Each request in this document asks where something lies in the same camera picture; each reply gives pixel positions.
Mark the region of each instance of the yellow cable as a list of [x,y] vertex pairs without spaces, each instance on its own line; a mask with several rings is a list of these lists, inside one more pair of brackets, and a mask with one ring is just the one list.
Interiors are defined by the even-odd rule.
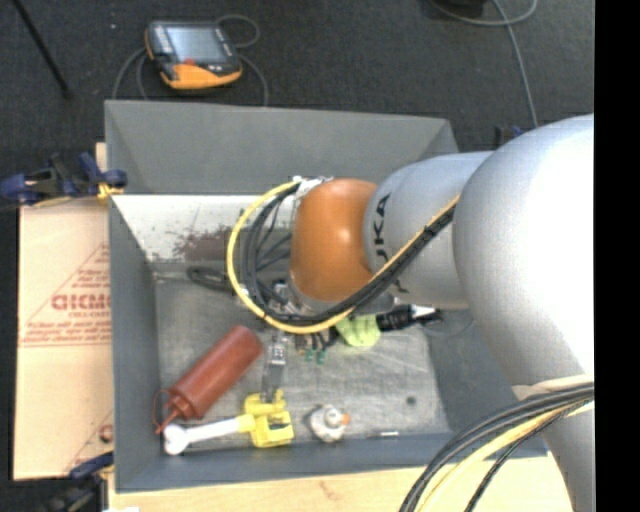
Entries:
[[[329,318],[328,320],[324,320],[322,322],[318,322],[316,324],[313,325],[307,325],[307,326],[297,326],[297,325],[290,325],[284,322],[281,322],[279,320],[276,320],[273,317],[270,317],[266,311],[264,311],[263,309],[261,309],[255,302],[253,302],[241,289],[240,287],[240,282],[238,281],[238,278],[236,276],[236,272],[235,272],[235,268],[233,266],[233,253],[234,253],[234,249],[238,240],[238,236],[240,234],[240,230],[244,227],[244,225],[246,224],[247,220],[249,219],[249,217],[251,216],[251,214],[253,212],[255,212],[260,206],[262,206],[265,202],[267,202],[269,199],[271,199],[272,197],[277,196],[278,194],[280,194],[281,192],[284,192],[292,187],[294,187],[295,185],[297,185],[298,182],[297,181],[291,181],[288,183],[284,183],[282,185],[279,185],[271,190],[269,190],[266,194],[262,195],[261,197],[259,197],[258,199],[256,199],[245,211],[244,213],[240,216],[240,218],[238,219],[238,221],[236,222],[236,225],[234,226],[233,230],[231,231],[231,235],[229,237],[229,242],[228,242],[228,246],[227,246],[227,258],[226,258],[226,265],[227,265],[227,275],[229,276],[229,281],[231,282],[231,286],[233,287],[233,290],[235,291],[235,293],[238,295],[238,297],[240,298],[240,300],[243,302],[243,304],[245,306],[247,306],[247,308],[252,311],[256,316],[262,318],[265,322],[267,322],[269,325],[277,328],[277,329],[282,329],[285,332],[289,332],[289,333],[293,333],[293,334],[310,334],[310,333],[314,333],[314,332],[319,332],[319,331],[323,331],[325,329],[329,329],[330,327],[333,327],[334,325],[336,325],[340,320],[343,320],[344,318],[346,318],[347,316],[349,316],[353,310],[355,309],[355,307],[351,307],[348,308],[347,310],[338,313],[336,315],[334,315],[333,317]],[[427,227],[431,226],[434,222],[436,222],[447,210],[449,210],[449,208],[451,208],[452,206],[454,206],[457,202],[458,202],[458,198],[460,196],[456,196],[453,200],[451,200],[449,202],[449,204],[447,204],[447,206],[445,206],[442,210],[440,210],[438,212],[437,215],[435,215],[431,222],[429,222],[429,224],[427,225]],[[387,261],[385,263],[385,265],[378,270],[378,272],[376,272],[376,274],[369,280],[369,283],[371,283],[374,279],[376,279],[380,274],[382,274],[385,270],[387,270],[391,265],[393,265],[393,263],[395,263],[395,261],[405,252],[405,250],[411,245],[413,244],[413,242],[415,242],[418,237],[420,235],[422,235],[423,230],[418,231],[411,240],[409,240],[404,247],[402,247],[392,258],[389,259],[389,261]]]
[[[555,415],[561,413],[565,409],[573,407],[574,405],[575,404],[569,404],[569,405],[565,405],[565,406],[562,406],[562,407],[558,407],[558,408],[556,408],[556,409],[554,409],[552,411],[549,411],[549,412],[546,412],[546,413],[542,413],[542,414],[536,416],[535,418],[532,418],[532,419],[530,419],[530,420],[528,420],[528,421],[526,421],[524,423],[521,423],[521,424],[519,424],[519,425],[517,425],[517,426],[515,426],[515,427],[513,427],[513,428],[511,428],[509,430],[507,430],[506,432],[503,432],[501,435],[499,435],[496,438],[494,438],[491,442],[481,446],[476,451],[474,451],[473,453],[469,454],[461,462],[456,464],[453,468],[451,468],[444,476],[442,476],[440,479],[435,481],[435,483],[433,483],[431,489],[428,492],[425,491],[423,493],[422,497],[420,498],[420,501],[418,502],[418,505],[416,506],[416,510],[421,510],[422,512],[427,512],[427,510],[429,510],[433,506],[433,504],[438,499],[440,494],[444,491],[444,489],[449,484],[451,484],[451,482],[456,477],[458,477],[460,474],[466,472],[469,469],[469,467],[471,467],[473,464],[486,459],[487,457],[491,456],[492,454],[494,454],[498,450],[504,448],[505,446],[510,445],[511,443],[513,443],[513,442],[521,439],[522,437],[526,436],[527,434],[533,432],[536,428],[538,428],[540,425],[542,425],[545,421],[551,419],[552,417],[554,417]],[[582,407],[580,407],[579,409],[576,409],[575,411],[573,411],[570,414],[568,414],[567,417],[570,417],[570,416],[579,414],[581,412],[584,412],[584,411],[588,410],[589,406],[590,406],[590,404],[585,404]]]

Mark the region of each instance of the device screen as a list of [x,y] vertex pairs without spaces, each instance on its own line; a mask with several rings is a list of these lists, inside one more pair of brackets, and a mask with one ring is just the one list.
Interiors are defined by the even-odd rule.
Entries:
[[224,60],[223,50],[210,28],[168,27],[167,33],[179,60],[214,62]]

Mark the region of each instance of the handheld device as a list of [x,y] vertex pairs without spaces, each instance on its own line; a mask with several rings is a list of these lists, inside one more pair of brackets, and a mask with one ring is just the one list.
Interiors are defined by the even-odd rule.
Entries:
[[219,87],[242,75],[233,43],[214,22],[153,21],[145,44],[162,80],[173,89]]

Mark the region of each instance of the red plastic bottle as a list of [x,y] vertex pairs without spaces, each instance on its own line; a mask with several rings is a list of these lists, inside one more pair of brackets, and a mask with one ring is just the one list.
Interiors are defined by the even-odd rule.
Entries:
[[260,357],[260,339],[249,328],[236,325],[168,389],[167,419],[156,428],[160,434],[176,418],[202,418],[209,407],[242,377]]

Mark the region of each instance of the green object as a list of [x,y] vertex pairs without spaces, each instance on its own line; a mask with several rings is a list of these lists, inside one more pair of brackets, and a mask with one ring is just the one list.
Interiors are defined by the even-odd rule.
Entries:
[[326,360],[327,360],[327,352],[325,350],[318,351],[318,354],[316,355],[316,363],[324,364]]
[[336,324],[336,329],[352,347],[372,347],[382,334],[375,315],[345,318]]

